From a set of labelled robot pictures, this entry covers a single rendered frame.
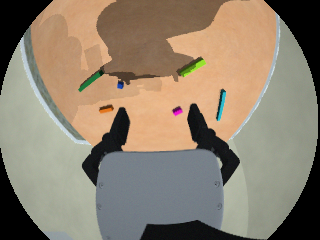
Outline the turquoise rod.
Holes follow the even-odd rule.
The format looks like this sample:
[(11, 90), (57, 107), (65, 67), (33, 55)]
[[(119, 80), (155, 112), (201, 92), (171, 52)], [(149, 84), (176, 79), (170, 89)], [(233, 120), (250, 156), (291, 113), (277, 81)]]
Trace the turquoise rod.
[(219, 106), (218, 106), (218, 112), (217, 112), (217, 117), (216, 117), (217, 121), (220, 121), (220, 119), (221, 119), (221, 115), (222, 115), (223, 107), (224, 107), (224, 103), (225, 103), (225, 97), (226, 97), (226, 91), (225, 90), (221, 90)]

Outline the orange rod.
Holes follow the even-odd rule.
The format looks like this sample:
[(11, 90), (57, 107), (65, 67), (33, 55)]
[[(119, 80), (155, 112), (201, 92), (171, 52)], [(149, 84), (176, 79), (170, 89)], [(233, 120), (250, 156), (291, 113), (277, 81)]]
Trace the orange rod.
[(100, 108), (100, 109), (99, 109), (99, 112), (100, 112), (100, 113), (106, 113), (106, 112), (113, 111), (113, 109), (114, 109), (114, 107), (111, 105), (111, 106), (107, 106), (107, 107)]

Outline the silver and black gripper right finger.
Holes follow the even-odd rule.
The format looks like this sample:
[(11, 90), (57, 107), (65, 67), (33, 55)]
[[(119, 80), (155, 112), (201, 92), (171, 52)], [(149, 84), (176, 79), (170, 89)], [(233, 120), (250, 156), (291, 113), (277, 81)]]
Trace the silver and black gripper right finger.
[(225, 141), (216, 136), (213, 129), (208, 128), (205, 119), (203, 119), (204, 116), (200, 113), (197, 104), (190, 104), (187, 121), (192, 140), (198, 144), (197, 149), (212, 151), (217, 158), (220, 158), (222, 162), (220, 170), (224, 186), (240, 164), (240, 159), (229, 149), (229, 145)]

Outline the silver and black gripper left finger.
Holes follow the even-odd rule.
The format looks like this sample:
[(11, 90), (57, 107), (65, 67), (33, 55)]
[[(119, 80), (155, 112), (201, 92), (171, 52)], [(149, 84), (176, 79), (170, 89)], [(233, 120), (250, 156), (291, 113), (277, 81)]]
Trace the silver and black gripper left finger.
[(95, 186), (103, 157), (111, 152), (123, 151), (121, 147), (127, 141), (130, 119), (124, 107), (119, 107), (112, 124), (110, 131), (103, 135), (102, 141), (92, 148), (91, 154), (82, 163), (82, 169)]

